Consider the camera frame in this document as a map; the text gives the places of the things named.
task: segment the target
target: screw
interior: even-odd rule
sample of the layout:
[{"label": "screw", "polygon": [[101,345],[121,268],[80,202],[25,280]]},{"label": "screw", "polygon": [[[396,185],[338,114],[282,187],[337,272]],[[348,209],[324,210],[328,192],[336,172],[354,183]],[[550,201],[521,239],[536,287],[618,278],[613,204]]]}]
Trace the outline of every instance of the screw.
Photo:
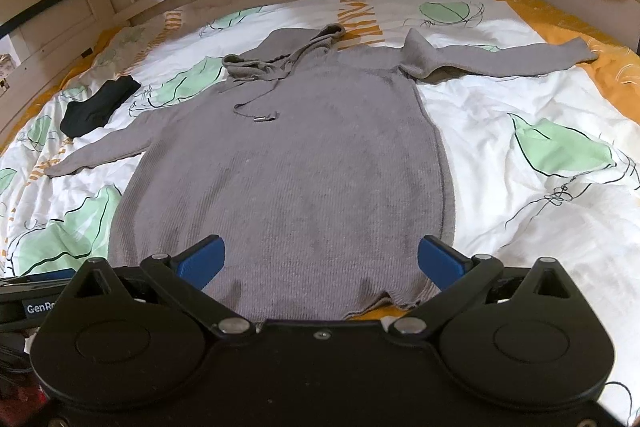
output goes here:
[{"label": "screw", "polygon": [[427,329],[427,324],[418,317],[401,317],[394,322],[394,326],[403,335],[415,335]]},{"label": "screw", "polygon": [[242,317],[229,317],[222,319],[218,324],[218,329],[227,335],[239,335],[245,333],[251,327],[251,323]]},{"label": "screw", "polygon": [[331,332],[329,330],[316,331],[314,338],[319,341],[328,341],[331,338]]}]

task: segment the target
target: bed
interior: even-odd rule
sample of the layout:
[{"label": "bed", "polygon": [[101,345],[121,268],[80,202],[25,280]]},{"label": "bed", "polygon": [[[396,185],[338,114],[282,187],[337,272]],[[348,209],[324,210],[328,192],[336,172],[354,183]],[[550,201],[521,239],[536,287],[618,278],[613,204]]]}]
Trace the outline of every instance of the bed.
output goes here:
[{"label": "bed", "polygon": [[[106,257],[111,218],[140,156],[59,179],[44,176],[45,168],[126,128],[144,112],[180,104],[223,81],[222,57],[254,48],[273,30],[339,22],[347,30],[336,43],[339,49],[399,47],[410,28],[437,48],[461,44],[487,51],[560,44],[580,36],[599,54],[596,61],[535,78],[497,80],[443,70],[418,83],[418,90],[449,160],[456,202],[453,247],[466,255],[490,253],[511,266],[529,266],[540,255],[558,258],[614,341],[616,365],[610,380],[640,396],[635,357],[640,336],[639,3],[50,4],[20,19],[8,33],[24,46],[26,58],[9,75],[11,87],[0,97],[0,138],[6,143],[0,157],[4,275],[77,268],[90,255]],[[20,15],[28,9],[15,10]],[[70,14],[75,19],[67,20]],[[36,30],[62,22],[62,30],[33,41]],[[125,74],[142,87],[108,124],[73,140],[64,136],[60,121],[69,102],[86,100],[104,81]],[[387,306],[368,316],[400,313]],[[602,403],[626,422],[629,397],[623,390],[607,387]]]}]

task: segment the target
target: gray sweater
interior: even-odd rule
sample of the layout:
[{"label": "gray sweater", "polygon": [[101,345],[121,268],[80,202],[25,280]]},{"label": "gray sweater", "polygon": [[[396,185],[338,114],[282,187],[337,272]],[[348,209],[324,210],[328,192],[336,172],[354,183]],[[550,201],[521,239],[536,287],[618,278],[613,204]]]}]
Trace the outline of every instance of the gray sweater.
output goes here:
[{"label": "gray sweater", "polygon": [[414,78],[442,65],[534,75],[593,56],[581,40],[436,50],[415,30],[399,49],[332,50],[343,33],[277,30],[227,56],[225,82],[145,112],[47,175],[146,152],[113,218],[111,264],[176,255],[218,233],[225,267],[205,292],[247,318],[415,305],[435,290],[418,269],[418,241],[452,242],[454,197]]}]

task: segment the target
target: sweater's right sleeve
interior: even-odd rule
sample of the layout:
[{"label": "sweater's right sleeve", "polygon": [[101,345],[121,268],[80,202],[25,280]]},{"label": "sweater's right sleeve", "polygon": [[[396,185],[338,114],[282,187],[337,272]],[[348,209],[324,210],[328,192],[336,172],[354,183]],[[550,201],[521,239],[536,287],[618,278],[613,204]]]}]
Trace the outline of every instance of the sweater's right sleeve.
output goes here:
[{"label": "sweater's right sleeve", "polygon": [[44,174],[50,178],[57,178],[72,174],[83,167],[93,168],[144,152],[161,133],[176,107],[144,112],[125,129],[112,131],[97,142],[78,149],[62,162],[45,169]]}]

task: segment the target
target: bed sheet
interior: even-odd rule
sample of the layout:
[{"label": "bed sheet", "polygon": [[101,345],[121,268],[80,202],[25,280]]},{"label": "bed sheet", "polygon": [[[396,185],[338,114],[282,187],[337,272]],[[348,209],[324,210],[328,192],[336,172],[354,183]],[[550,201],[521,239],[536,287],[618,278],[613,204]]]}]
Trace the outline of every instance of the bed sheet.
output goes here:
[{"label": "bed sheet", "polygon": [[[213,21],[209,14],[176,11],[122,30],[18,133],[0,158],[5,275],[106,256],[111,218],[140,157],[53,180],[42,174],[47,163],[126,127],[141,112],[196,96],[225,77],[222,56],[254,48],[277,28],[337,21],[348,30],[338,48],[401,46],[409,28],[436,47],[497,51],[545,40],[497,0],[301,0]],[[141,83],[139,92],[105,128],[65,139],[59,125],[68,102],[86,100],[125,72]],[[454,248],[492,253],[512,266],[557,257],[614,341],[612,380],[640,396],[633,353],[640,336],[639,126],[582,67],[500,80],[444,70],[428,80],[418,90],[447,151]],[[628,413],[619,391],[607,390],[604,403],[620,418]]]}]

